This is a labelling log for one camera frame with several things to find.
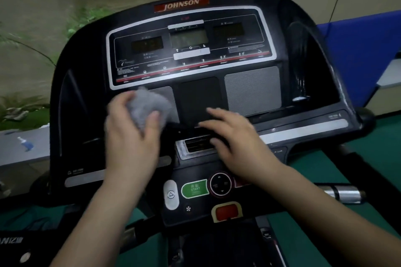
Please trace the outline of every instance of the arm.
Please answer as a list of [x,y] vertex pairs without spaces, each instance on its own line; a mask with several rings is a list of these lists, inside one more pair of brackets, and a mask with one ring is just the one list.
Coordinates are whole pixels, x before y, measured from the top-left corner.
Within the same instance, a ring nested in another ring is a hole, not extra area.
[[246,118],[208,109],[221,120],[199,123],[223,136],[211,139],[235,174],[258,185],[300,223],[328,241],[355,266],[401,266],[401,241],[354,213],[274,156]]
[[106,173],[102,186],[74,228],[51,267],[109,266],[133,208],[150,180],[159,153],[158,113],[149,115],[144,136],[125,107],[134,92],[109,104],[106,120]]

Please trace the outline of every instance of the red stop button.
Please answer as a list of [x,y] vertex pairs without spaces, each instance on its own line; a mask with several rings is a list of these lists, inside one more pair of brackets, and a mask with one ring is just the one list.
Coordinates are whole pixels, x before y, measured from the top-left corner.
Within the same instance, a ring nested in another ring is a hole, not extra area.
[[216,219],[218,221],[233,219],[236,217],[238,217],[238,208],[236,204],[229,204],[216,209]]

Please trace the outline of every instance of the green start button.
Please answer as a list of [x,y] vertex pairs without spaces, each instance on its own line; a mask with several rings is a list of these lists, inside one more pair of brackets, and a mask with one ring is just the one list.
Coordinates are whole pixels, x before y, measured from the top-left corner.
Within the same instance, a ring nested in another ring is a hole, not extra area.
[[207,179],[186,183],[181,188],[181,194],[186,199],[209,194],[209,190],[207,189]]

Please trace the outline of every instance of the hand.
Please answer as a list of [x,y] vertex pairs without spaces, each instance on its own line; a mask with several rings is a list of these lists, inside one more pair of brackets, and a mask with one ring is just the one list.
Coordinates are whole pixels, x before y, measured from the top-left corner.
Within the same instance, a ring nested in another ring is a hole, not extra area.
[[258,184],[258,178],[266,168],[283,166],[259,138],[248,119],[219,108],[206,110],[220,120],[207,120],[200,122],[199,126],[216,132],[228,141],[230,148],[217,138],[210,140],[221,160],[234,174]]
[[138,184],[144,189],[156,169],[160,149],[159,112],[152,112],[143,135],[129,116],[126,104],[135,96],[124,92],[108,105],[106,132],[106,174],[104,183],[114,187]]

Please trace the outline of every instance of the directional control pad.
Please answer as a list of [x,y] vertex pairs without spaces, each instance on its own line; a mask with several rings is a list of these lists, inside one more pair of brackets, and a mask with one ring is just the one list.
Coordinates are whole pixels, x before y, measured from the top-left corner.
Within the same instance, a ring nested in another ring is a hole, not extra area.
[[227,195],[233,186],[230,176],[224,172],[218,172],[210,179],[209,187],[212,194],[217,196]]

